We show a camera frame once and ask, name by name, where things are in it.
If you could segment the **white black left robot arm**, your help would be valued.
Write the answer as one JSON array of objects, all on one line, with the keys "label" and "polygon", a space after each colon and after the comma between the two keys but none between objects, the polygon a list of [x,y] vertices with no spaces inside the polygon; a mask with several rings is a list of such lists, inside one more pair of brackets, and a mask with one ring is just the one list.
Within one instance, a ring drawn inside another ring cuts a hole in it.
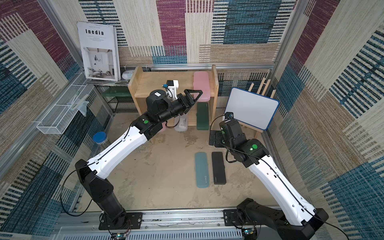
[{"label": "white black left robot arm", "polygon": [[122,230],[132,222],[107,179],[110,173],[131,152],[154,137],[163,123],[187,114],[202,95],[201,90],[185,90],[171,101],[165,91],[152,91],[146,98],[147,111],[134,120],[121,137],[88,161],[79,160],[75,164],[80,183],[104,212],[103,227]]}]

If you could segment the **light blue pencil case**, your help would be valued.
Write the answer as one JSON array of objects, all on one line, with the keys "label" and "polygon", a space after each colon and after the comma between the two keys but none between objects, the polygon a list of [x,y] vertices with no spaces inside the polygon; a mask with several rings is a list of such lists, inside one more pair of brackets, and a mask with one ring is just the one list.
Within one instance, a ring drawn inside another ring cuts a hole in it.
[{"label": "light blue pencil case", "polygon": [[207,153],[198,152],[195,154],[196,185],[200,189],[210,186],[209,168]]}]

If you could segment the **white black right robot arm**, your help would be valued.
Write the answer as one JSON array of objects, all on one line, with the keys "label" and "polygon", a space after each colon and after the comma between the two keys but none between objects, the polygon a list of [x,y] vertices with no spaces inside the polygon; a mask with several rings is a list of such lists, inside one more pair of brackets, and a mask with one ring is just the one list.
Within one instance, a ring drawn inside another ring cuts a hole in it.
[{"label": "white black right robot arm", "polygon": [[329,218],[324,209],[315,208],[298,193],[267,148],[257,139],[248,139],[237,120],[226,119],[220,130],[210,130],[209,144],[225,148],[235,162],[262,182],[280,206],[277,210],[247,198],[237,206],[235,220],[240,224],[267,226],[283,240],[309,240]]}]

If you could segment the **black pencil case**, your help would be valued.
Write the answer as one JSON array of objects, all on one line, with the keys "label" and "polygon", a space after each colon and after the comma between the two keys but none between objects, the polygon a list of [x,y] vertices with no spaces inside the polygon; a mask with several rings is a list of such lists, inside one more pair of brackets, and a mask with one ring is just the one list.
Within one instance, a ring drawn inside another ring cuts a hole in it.
[{"label": "black pencil case", "polygon": [[215,185],[227,183],[225,164],[222,152],[212,152],[213,177]]}]

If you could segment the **dark green pencil case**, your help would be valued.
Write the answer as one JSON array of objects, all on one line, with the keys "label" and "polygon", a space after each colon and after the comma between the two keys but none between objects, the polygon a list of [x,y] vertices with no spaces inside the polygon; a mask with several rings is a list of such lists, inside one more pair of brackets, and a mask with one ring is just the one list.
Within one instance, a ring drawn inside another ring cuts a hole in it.
[{"label": "dark green pencil case", "polygon": [[206,131],[209,129],[209,105],[206,102],[197,104],[197,130]]}]

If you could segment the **clear white pencil case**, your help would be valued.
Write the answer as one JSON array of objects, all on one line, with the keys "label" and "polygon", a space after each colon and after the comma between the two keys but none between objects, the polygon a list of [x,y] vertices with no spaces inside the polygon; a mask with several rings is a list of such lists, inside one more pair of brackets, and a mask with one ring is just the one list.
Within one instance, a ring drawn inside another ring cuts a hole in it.
[{"label": "clear white pencil case", "polygon": [[176,126],[174,127],[177,132],[185,132],[188,129],[188,115],[184,114],[182,116],[177,117]]}]

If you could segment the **pink pencil case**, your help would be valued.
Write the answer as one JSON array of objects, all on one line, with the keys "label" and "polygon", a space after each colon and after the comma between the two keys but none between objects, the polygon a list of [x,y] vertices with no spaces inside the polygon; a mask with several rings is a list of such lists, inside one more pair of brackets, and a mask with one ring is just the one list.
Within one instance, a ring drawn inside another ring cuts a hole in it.
[{"label": "pink pencil case", "polygon": [[194,90],[201,90],[203,94],[198,102],[209,102],[211,99],[210,78],[208,72],[194,72]]},{"label": "pink pencil case", "polygon": [[162,128],[161,128],[161,130],[160,130],[159,132],[162,133],[162,132],[164,132],[166,129],[167,129],[167,127],[166,127],[166,122],[163,122],[163,123],[162,123]]}]

